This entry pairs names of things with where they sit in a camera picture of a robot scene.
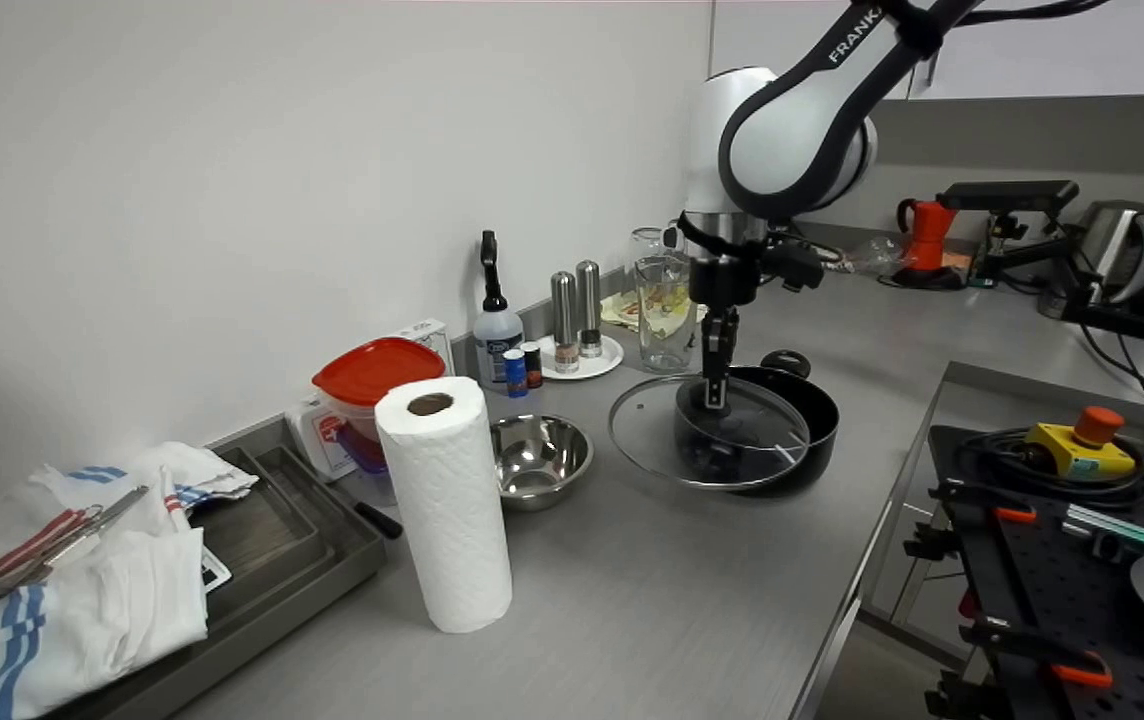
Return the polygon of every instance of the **bottle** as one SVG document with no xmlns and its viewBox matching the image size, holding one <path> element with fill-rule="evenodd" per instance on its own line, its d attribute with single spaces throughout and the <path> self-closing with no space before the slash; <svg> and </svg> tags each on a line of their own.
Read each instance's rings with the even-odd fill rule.
<svg viewBox="0 0 1144 720">
<path fill-rule="evenodd" d="M 482 266 L 484 266 L 484 305 L 482 305 L 482 317 L 474 323 L 478 365 L 482 365 L 482 383 L 502 383 L 506 388 L 506 353 L 522 345 L 524 318 L 502 297 L 498 231 L 484 231 Z"/>
<path fill-rule="evenodd" d="M 633 266 L 644 365 L 661 374 L 689 372 L 695 340 L 695 305 L 689 297 L 692 260 L 679 252 L 671 228 L 638 228 L 633 239 L 647 252 Z"/>
</svg>

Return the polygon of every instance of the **yellow tool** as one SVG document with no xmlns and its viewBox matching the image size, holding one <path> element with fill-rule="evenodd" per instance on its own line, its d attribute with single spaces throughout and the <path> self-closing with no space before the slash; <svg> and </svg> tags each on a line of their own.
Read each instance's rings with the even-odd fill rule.
<svg viewBox="0 0 1144 720">
<path fill-rule="evenodd" d="M 1119 429 L 1119 411 L 1094 403 L 1080 425 L 1037 425 L 1026 440 L 1054 453 L 1060 480 L 1112 483 L 1136 472 L 1136 460 L 1112 440 Z"/>
</svg>

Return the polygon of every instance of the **clear container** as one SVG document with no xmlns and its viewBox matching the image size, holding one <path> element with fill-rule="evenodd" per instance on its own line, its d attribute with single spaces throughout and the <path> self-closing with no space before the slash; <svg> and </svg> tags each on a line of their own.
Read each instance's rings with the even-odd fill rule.
<svg viewBox="0 0 1144 720">
<path fill-rule="evenodd" d="M 644 249 L 633 266 L 644 365 L 666 374 L 689 372 L 695 345 L 692 260 L 661 228 L 638 228 L 633 245 Z"/>
</svg>

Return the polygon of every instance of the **gray countertop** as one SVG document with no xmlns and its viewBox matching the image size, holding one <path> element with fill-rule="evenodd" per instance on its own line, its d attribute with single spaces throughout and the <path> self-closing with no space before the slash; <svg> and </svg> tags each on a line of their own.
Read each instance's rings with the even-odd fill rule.
<svg viewBox="0 0 1144 720">
<path fill-rule="evenodd" d="M 822 293 L 764 287 L 742 359 L 795 348 L 846 411 L 834 469 L 803 491 L 702 497 L 638 472 L 608 437 L 619 367 L 549 383 L 506 411 L 588 429 L 596 469 L 566 503 L 510 517 L 512 611 L 440 635 L 408 553 L 185 715 L 794 715 L 899 460 L 954 359 L 1136 401 L 1080 348 L 1077 328 L 1014 293 L 899 293 L 829 276 Z"/>
</svg>

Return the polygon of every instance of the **metal tray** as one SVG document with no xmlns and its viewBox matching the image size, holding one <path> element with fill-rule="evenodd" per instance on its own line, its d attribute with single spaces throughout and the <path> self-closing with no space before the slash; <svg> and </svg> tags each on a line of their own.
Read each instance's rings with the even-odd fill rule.
<svg viewBox="0 0 1144 720">
<path fill-rule="evenodd" d="M 285 415 L 218 443 L 218 453 L 258 472 L 260 483 L 241 503 L 207 503 L 192 517 L 203 526 L 203 542 L 231 566 L 231 581 L 207 593 L 207 639 L 54 715 L 171 715 L 386 562 L 379 531 L 315 480 Z"/>
</svg>

